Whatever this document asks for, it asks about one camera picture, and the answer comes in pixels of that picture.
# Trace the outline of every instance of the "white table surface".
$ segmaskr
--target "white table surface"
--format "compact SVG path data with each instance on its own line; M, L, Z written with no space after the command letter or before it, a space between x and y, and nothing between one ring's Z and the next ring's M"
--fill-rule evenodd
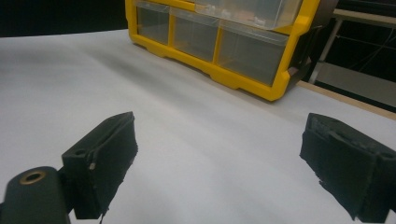
M0 38L1 201L13 176L61 168L77 140L130 110L139 152L104 223L354 223L299 157L308 113L396 149L395 120L301 87L268 103L150 54L126 30Z

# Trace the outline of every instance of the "yellow frame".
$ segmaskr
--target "yellow frame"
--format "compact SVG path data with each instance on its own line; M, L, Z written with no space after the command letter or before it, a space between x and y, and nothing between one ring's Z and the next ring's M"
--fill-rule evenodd
M194 11L194 3L180 1L180 0L149 0L153 3L168 5L170 7L177 7L188 11ZM309 31L312 20L318 9L320 0L304 0L302 2L299 14L293 25L276 29L277 32L289 35L288 43L277 68L276 76L272 86L263 84L257 80L245 77L235 72L221 68L215 62L205 62L201 59L195 58L189 54L183 53L172 48L172 40L174 33L175 17L170 15L169 21L169 43L168 46L157 43L153 40L143 37L137 33L137 9L134 5L134 0L125 0L126 18L128 21L129 36L138 45L145 47L149 52L160 57L168 57L176 59L180 62L186 63L192 67L200 69L210 77L234 90L242 89L256 94L268 101L274 101L281 98L289 85L290 74L288 72L291 57L297 46L301 35ZM222 35L222 30L219 28L217 43L215 47L214 60L216 60L219 53L219 40Z

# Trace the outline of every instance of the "plastic drawer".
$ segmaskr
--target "plastic drawer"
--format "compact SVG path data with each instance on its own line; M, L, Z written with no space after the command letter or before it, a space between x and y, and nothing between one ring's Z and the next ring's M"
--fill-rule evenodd
M220 28L217 65L272 86L289 37L231 21Z
M168 44L169 6L135 1L137 33L159 43Z
M174 7L170 14L175 16L173 48L212 62L219 19Z
M196 12L272 30L291 25L302 0L195 0Z

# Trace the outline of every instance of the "storage organizer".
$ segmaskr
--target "storage organizer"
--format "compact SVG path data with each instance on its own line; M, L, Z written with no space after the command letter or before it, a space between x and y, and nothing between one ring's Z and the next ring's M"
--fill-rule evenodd
M208 1L206 4L219 6L214 11L207 11L207 7L203 9L204 0L195 0L195 3L181 0L126 0L125 6L129 35L136 44L160 57L176 59L195 67L227 87L243 89L274 101L282 97L288 87L293 52L299 37L309 31L319 2ZM290 25L265 31L218 18L220 12L221 18L226 16L229 19L241 19L244 17L240 15L254 14L253 19L258 18L255 22L260 23L259 19L264 16L259 12L264 13L265 10L259 8L263 7L277 9L276 13L272 9L270 12L273 14L267 13L273 23L271 27ZM198 12L206 10L205 15L195 13L195 9Z

